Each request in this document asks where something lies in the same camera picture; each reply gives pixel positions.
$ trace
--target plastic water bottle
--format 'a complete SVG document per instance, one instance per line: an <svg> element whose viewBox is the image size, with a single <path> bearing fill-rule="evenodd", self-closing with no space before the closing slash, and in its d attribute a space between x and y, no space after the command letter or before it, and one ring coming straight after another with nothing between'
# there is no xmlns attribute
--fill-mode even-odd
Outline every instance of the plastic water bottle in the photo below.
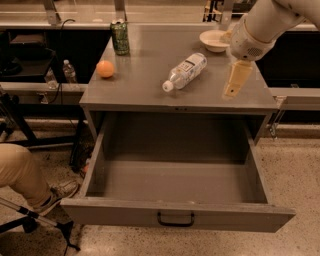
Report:
<svg viewBox="0 0 320 256"><path fill-rule="evenodd" d="M44 80L46 81L50 90L55 90L58 88L58 82L57 82L57 79L53 73L52 68L48 69L48 72L47 72L46 76L44 77Z"/></svg>
<svg viewBox="0 0 320 256"><path fill-rule="evenodd" d="M162 85L166 92L182 89L206 67L207 59L202 53L194 53L178 66L171 69L169 78Z"/></svg>
<svg viewBox="0 0 320 256"><path fill-rule="evenodd" d="M79 89L78 80L77 80L77 74L73 67L73 65L69 62L69 60L63 61L63 67L62 67L64 76L71 86L72 89Z"/></svg>

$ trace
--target cabinet top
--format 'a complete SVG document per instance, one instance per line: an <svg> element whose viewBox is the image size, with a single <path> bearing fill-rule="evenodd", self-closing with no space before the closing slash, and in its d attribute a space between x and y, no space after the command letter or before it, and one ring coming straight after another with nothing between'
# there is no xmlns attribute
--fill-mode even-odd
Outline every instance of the cabinet top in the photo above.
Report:
<svg viewBox="0 0 320 256"><path fill-rule="evenodd" d="M224 86L235 58L206 50L199 35L207 25L129 24L130 54L117 56L109 41L101 60L115 73L103 79L95 72L80 104L97 111L235 112L275 111L276 103L258 68L235 98L224 97ZM207 57L207 67L182 90L165 92L170 69L192 53Z"/></svg>

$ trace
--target drawer handle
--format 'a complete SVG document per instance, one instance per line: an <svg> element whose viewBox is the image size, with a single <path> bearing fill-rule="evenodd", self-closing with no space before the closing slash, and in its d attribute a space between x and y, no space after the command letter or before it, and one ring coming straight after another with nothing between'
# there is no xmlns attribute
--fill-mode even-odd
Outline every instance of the drawer handle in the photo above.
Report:
<svg viewBox="0 0 320 256"><path fill-rule="evenodd" d="M169 222L164 222L161 220L161 213L158 212L158 222L162 226L166 227L180 227L180 228L187 228L191 227L194 224L194 214L191 213L190 215L190 222L189 223L169 223Z"/></svg>

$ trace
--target beverage can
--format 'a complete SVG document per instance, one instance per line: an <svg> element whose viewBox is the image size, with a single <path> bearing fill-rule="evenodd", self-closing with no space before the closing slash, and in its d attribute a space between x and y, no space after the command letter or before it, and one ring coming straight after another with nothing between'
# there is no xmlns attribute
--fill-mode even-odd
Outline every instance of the beverage can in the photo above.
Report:
<svg viewBox="0 0 320 256"><path fill-rule="evenodd" d="M113 20L110 24L114 51L117 55L126 55L130 52L128 40L128 26L123 19Z"/></svg>

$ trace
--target terrazzo floor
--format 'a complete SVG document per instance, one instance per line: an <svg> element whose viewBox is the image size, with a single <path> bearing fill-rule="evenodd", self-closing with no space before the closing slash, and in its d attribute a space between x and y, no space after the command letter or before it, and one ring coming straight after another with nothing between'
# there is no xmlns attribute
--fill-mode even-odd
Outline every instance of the terrazzo floor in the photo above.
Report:
<svg viewBox="0 0 320 256"><path fill-rule="evenodd" d="M43 135L43 126L34 130ZM50 135L73 133L73 125L49 124ZM19 136L15 131L11 136ZM71 145L32 149L50 184L77 179L69 166ZM257 153L275 205L293 208L296 216L276 233L202 231L174 228L135 228L75 224L71 242L81 250L66 248L61 232L44 223L26 234L22 227L0 234L0 254L18 255L225 255L225 256L316 256L320 255L320 125L280 125L278 138L268 133ZM24 200L10 188L0 197L18 205ZM0 224L21 214L0 205ZM47 218L70 221L58 206Z"/></svg>

